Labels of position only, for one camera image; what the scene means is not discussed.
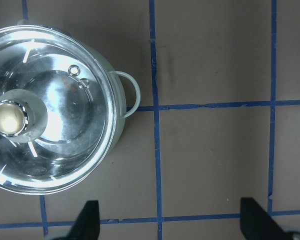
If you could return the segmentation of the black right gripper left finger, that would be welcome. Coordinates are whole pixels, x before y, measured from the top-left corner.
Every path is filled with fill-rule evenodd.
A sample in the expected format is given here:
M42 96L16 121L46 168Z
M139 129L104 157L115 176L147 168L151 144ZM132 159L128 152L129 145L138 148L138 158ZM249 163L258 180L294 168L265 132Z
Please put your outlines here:
M89 200L85 203L66 240L97 240L100 235L100 211L97 200Z

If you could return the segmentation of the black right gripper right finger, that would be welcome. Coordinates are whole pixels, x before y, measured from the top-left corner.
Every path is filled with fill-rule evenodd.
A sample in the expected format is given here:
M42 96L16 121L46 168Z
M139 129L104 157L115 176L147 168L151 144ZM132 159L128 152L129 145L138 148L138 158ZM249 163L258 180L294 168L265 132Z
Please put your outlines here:
M300 233L284 231L252 197L240 200L240 230L246 240L299 240Z

